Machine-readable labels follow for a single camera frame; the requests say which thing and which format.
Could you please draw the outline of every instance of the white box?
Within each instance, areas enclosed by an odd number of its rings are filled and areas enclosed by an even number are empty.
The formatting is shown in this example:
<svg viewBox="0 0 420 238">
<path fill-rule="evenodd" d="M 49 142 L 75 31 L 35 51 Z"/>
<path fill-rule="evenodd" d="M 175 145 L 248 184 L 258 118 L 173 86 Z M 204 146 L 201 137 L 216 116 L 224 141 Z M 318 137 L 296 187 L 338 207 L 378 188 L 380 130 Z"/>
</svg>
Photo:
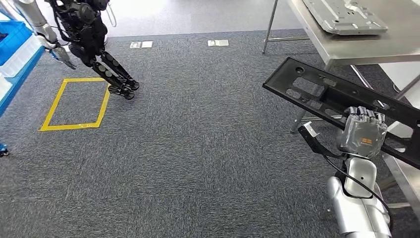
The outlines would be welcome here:
<svg viewBox="0 0 420 238">
<path fill-rule="evenodd" d="M 16 50 L 6 63 L 0 66 L 0 73 L 6 78 L 16 76 L 40 47 L 41 42 L 35 35 L 32 35 Z"/>
</svg>

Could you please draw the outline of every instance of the orange label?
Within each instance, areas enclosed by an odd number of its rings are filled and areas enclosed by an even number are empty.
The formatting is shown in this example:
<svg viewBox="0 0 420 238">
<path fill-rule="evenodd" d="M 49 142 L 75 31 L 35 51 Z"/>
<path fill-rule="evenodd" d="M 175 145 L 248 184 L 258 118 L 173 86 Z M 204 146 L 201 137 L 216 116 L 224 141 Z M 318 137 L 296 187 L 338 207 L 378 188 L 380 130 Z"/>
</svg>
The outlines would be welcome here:
<svg viewBox="0 0 420 238">
<path fill-rule="evenodd" d="M 372 140 L 371 139 L 363 138 L 362 142 L 372 145 Z"/>
</svg>

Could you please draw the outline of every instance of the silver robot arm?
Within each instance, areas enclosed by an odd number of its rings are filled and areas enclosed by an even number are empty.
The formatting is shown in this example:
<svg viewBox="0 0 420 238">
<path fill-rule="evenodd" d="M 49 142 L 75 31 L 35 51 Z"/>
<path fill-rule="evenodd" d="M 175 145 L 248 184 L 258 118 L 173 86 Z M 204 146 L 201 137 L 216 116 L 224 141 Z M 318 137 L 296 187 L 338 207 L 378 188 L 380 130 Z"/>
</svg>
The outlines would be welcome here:
<svg viewBox="0 0 420 238">
<path fill-rule="evenodd" d="M 41 44 L 48 48 L 50 53 L 57 60 L 65 63 L 70 68 L 75 69 L 75 66 L 70 61 L 70 57 L 67 52 L 58 42 L 57 34 L 53 31 L 47 20 L 45 20 L 45 17 L 42 15 L 37 2 L 35 0 L 13 0 L 13 3 L 32 26 Z"/>
<path fill-rule="evenodd" d="M 328 159 L 325 147 L 315 146 L 317 151 L 314 151 L 322 154 L 337 170 L 327 182 L 327 191 L 340 235 L 346 238 L 390 238 L 392 221 L 389 208 L 375 182 L 376 166 L 370 160 L 378 155 L 385 140 L 384 115 L 364 107 L 350 107 L 348 118 L 342 120 L 346 127 L 337 135 L 337 147 L 343 152 L 339 156 L 344 161 L 342 169 Z M 303 128 L 300 132 L 307 143 L 310 146 L 319 144 L 315 139 L 318 133 L 311 123 L 304 124 Z"/>
</svg>

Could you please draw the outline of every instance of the hole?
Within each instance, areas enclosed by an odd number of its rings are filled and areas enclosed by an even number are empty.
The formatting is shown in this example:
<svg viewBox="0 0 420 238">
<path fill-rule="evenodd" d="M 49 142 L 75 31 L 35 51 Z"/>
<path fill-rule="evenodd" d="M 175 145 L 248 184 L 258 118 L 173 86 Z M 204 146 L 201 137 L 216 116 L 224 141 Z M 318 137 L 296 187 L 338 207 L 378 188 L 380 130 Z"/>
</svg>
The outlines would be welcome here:
<svg viewBox="0 0 420 238">
<path fill-rule="evenodd" d="M 406 151 L 406 146 L 393 138 L 389 138 L 389 137 L 386 138 L 384 144 L 393 149 L 400 151 L 401 153 L 404 153 Z"/>
<path fill-rule="evenodd" d="M 396 135 L 400 138 L 412 138 L 414 130 L 402 123 L 390 124 L 388 126 L 388 133 Z"/>
<path fill-rule="evenodd" d="M 329 116 L 336 116 L 336 115 L 339 115 L 339 113 L 337 113 L 337 112 L 335 112 L 334 110 L 331 110 L 331 109 L 329 109 L 329 108 L 327 108 L 327 109 L 325 110 L 325 113 L 326 113 L 327 115 L 329 115 Z"/>
<path fill-rule="evenodd" d="M 319 97 L 324 90 L 323 86 L 312 83 L 302 77 L 296 78 L 296 80 L 293 82 L 293 86 L 317 97 Z"/>
<path fill-rule="evenodd" d="M 378 100 L 375 100 L 375 101 L 373 102 L 373 105 L 374 105 L 374 106 L 376 106 L 376 107 L 382 108 L 382 109 L 384 109 L 384 110 L 388 110 L 388 109 L 389 109 L 389 107 L 387 107 L 385 103 L 382 103 L 382 104 L 384 105 L 384 107 L 383 107 L 383 106 L 379 103 L 379 101 L 378 101 Z"/>
<path fill-rule="evenodd" d="M 298 92 L 296 92 L 296 91 L 295 91 L 295 90 L 293 90 L 293 89 L 287 89 L 287 90 L 286 90 L 286 93 L 287 93 L 288 95 L 290 95 L 290 96 L 292 96 L 292 97 L 296 98 L 296 99 L 299 99 L 299 98 L 301 97 L 301 94 L 300 94 L 300 93 L 298 93 Z"/>
<path fill-rule="evenodd" d="M 329 78 L 324 78 L 324 83 L 328 84 L 331 87 L 335 87 L 337 85 L 337 83 L 335 81 L 332 81 Z"/>
<path fill-rule="evenodd" d="M 296 72 L 297 73 L 303 73 L 303 72 L 305 72 L 305 70 L 302 67 L 296 67 Z"/>
<path fill-rule="evenodd" d="M 310 100 L 308 104 L 309 104 L 309 106 L 311 106 L 311 107 L 313 107 L 317 110 L 319 110 L 322 106 L 322 103 L 314 101 L 314 100 Z"/>
</svg>

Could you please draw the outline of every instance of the gray carpet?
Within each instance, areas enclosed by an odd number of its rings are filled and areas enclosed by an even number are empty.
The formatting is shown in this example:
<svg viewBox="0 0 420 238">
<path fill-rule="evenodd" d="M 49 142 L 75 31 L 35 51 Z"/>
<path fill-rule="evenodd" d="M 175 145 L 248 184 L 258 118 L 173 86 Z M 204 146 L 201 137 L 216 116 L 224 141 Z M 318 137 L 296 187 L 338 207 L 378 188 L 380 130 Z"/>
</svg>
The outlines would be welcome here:
<svg viewBox="0 0 420 238">
<path fill-rule="evenodd" d="M 304 35 L 302 30 L 273 36 Z M 74 58 L 47 54 L 0 119 L 0 237 L 334 238 L 325 183 L 334 170 L 289 134 L 297 107 L 262 89 L 287 57 L 323 66 L 309 41 L 271 43 L 263 31 L 110 38 L 107 46 L 141 83 L 132 101 L 111 96 L 96 129 L 39 132 L 63 78 L 97 77 Z M 129 49 L 131 40 L 154 40 Z M 229 39 L 226 48 L 209 39 Z M 360 66 L 394 95 L 378 65 Z M 349 67 L 334 73 L 358 82 Z M 95 118 L 104 87 L 68 84 L 51 122 Z M 316 127 L 332 146 L 334 129 Z M 378 179 L 390 175 L 381 160 Z M 384 194 L 402 201 L 398 188 Z M 419 237 L 408 209 L 395 237 Z"/>
</svg>

